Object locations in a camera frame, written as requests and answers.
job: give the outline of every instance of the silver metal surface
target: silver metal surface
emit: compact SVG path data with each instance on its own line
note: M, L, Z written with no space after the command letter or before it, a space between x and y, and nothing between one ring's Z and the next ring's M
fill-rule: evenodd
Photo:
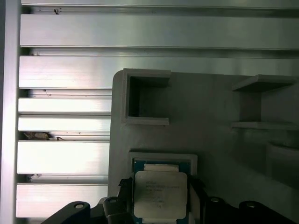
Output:
M19 131L110 132L110 116L21 115Z
M294 8L297 0L22 0L29 6L139 6L139 7L251 7L251 8Z
M49 217L73 201L97 205L107 196L107 185L18 184L17 217Z
M30 89L28 98L111 99L111 89Z
M123 68L248 76L299 74L295 51L299 23L292 18L298 17L294 14L298 0L6 3L1 171L5 185L1 185L0 223L15 224L17 162L23 174L34 174L30 178L34 184L18 185L17 191L17 216L29 218L28 223L41 223L41 217L68 202L93 203L107 195L107 187L98 184L107 182L107 176L99 175L108 163L101 161L108 155L101 154L104 150L99 149L104 147L98 144L109 144L112 80ZM21 16L21 35L19 4L29 6L24 9L31 13ZM19 61L20 43L26 48ZM18 101L18 83L21 97L28 98ZM21 132L49 132L51 141L19 141L22 156L17 161L17 126ZM57 137L67 141L56 142ZM69 169L63 164L67 155ZM84 168L75 173L78 157Z
M111 99L20 98L19 113L110 115Z
M29 182L43 184L108 184L108 176L34 174L30 176Z
M1 148L0 223L15 224L17 98L19 72L19 0L6 0L3 123Z
M109 142L18 143L18 174L108 176L108 161Z
M24 89L111 89L114 74L123 68L159 69L175 72L224 75L254 76L256 74L272 74L298 76L298 62L298 59L170 56L21 56L19 86ZM57 90L52 90L52 92L36 91L39 91L39 94L42 93L51 96L55 94L55 91L57 92ZM67 92L71 90L59 91L61 93L58 94L70 95L75 94L79 90L73 90L69 93Z
M299 33L294 32L298 28L298 19L280 18L23 14L20 43L23 47L299 49Z

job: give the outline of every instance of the metal frame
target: metal frame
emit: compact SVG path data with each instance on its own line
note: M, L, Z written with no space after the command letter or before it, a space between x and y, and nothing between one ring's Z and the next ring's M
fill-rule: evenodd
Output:
M295 8L299 7L297 0L22 0L26 6L125 6L125 7L240 7L240 8Z
M21 1L6 0L0 223L15 224Z

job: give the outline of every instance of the screw hole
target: screw hole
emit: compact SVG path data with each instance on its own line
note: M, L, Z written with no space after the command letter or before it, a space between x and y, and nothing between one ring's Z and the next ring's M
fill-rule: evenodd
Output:
M110 199L109 202L110 202L110 203L116 203L117 200L116 200L116 199Z
M256 206L253 202L248 202L246 205L252 209Z
M76 204L76 205L75 205L75 208L76 208L76 209L81 209L81 208L83 208L83 207L84 207L83 204Z

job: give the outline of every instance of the black plastic part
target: black plastic part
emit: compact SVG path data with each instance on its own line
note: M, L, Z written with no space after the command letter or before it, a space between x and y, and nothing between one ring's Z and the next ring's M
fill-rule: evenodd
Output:
M235 208L218 197L208 197L199 179L188 177L188 209L199 224L294 224L268 207L254 201L240 203ZM132 216L133 179L122 179L117 197L90 209L86 202L72 202L42 224L134 224Z
M279 213L269 209L259 202L245 201L240 203L241 223L283 223L295 224L290 219L280 215Z
M42 224L82 224L88 223L89 218L89 203L72 202L42 222Z

